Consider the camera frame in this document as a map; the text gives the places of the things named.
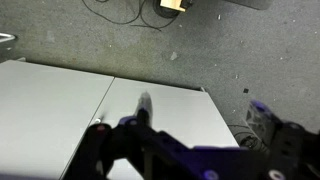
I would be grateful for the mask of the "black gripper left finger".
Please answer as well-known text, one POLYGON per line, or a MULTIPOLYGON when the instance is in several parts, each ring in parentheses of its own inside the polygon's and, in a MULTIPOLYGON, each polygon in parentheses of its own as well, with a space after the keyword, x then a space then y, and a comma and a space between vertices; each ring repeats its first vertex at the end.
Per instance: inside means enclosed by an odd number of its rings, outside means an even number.
POLYGON ((138 98, 138 103, 133 115, 122 117, 119 120, 119 125, 125 125, 130 121, 141 123, 148 127, 152 126, 153 119, 153 103, 151 95, 148 92, 143 92, 138 98))

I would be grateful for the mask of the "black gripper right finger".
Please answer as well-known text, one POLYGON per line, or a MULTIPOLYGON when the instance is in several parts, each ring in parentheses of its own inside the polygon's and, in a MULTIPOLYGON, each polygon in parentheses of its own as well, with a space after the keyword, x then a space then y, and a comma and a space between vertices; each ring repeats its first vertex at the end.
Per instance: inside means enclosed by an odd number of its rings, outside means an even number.
POLYGON ((260 101, 252 100, 246 115, 246 123, 251 131, 266 146, 270 146, 283 122, 260 101))

